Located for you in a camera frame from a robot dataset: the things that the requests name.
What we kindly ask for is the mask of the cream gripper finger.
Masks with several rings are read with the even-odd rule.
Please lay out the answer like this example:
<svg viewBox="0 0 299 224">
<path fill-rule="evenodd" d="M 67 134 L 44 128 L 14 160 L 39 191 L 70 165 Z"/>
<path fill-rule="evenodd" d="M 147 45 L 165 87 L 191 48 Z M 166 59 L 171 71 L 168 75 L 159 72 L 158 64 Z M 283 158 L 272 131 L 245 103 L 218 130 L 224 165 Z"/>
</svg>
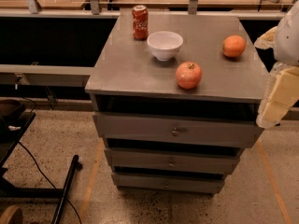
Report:
<svg viewBox="0 0 299 224">
<path fill-rule="evenodd" d="M 254 42 L 254 47 L 257 49 L 272 49 L 275 46 L 274 41 L 276 31 L 277 27 L 275 26 L 258 37 Z"/>
<path fill-rule="evenodd" d="M 275 63 L 269 73 L 256 123 L 268 129 L 276 126 L 299 101 L 299 67 Z"/>
</svg>

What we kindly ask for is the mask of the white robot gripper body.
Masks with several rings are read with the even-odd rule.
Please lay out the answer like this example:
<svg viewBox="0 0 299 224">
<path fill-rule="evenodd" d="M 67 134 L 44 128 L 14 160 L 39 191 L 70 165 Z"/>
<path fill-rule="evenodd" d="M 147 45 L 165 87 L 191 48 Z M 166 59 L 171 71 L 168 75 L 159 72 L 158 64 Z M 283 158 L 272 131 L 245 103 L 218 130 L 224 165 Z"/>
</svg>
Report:
<svg viewBox="0 0 299 224">
<path fill-rule="evenodd" d="M 280 20 L 274 38 L 274 57 L 288 65 L 299 65 L 299 1 Z"/>
</svg>

